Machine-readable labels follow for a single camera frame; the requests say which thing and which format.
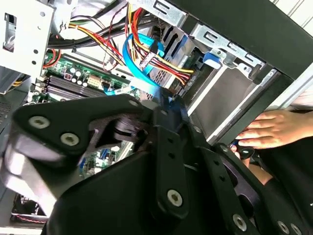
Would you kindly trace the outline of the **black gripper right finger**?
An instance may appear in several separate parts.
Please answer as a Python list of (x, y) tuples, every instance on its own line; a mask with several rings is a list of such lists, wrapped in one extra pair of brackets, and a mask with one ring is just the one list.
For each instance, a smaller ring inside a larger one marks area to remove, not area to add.
[(175, 98), (182, 125), (189, 214), (178, 235), (303, 235), (306, 226), (289, 195), (266, 187), (224, 144), (210, 146)]

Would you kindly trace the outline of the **person's right hand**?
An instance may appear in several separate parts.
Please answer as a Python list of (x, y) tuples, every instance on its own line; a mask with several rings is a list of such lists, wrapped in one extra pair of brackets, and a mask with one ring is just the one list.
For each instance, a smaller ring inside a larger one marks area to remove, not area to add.
[(267, 149), (313, 136), (313, 112), (275, 110), (261, 113), (237, 137), (240, 146)]

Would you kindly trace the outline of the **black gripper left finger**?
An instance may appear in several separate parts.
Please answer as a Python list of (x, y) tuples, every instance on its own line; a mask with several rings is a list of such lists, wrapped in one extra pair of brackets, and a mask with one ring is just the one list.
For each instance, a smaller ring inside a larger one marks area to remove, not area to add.
[(84, 181), (78, 176), (84, 157), (101, 148), (131, 141), (134, 143), (131, 156), (140, 153), (154, 156), (160, 169), (156, 173), (155, 191), (158, 210), (184, 219), (189, 206), (183, 203), (188, 191), (181, 180), (184, 176), (181, 125), (175, 98), (162, 93), (148, 106), (128, 94), (24, 106), (12, 116), (4, 164), (11, 174), (26, 183), (50, 217), (57, 200)]

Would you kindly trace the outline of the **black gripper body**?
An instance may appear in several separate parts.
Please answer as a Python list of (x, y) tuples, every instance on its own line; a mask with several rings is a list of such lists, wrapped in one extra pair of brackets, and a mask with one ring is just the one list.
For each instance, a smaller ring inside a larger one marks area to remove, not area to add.
[(140, 153), (69, 188), (56, 202), (48, 235), (226, 235), (208, 176), (182, 165), (189, 213), (177, 219), (155, 202), (154, 156)]

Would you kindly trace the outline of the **person's left hand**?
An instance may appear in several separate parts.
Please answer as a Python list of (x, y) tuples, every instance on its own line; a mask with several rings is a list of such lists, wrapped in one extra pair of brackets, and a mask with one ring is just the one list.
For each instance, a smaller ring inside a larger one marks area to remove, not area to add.
[(273, 178), (268, 172), (266, 172), (260, 166), (249, 164), (248, 169), (261, 182), (262, 185), (265, 185)]

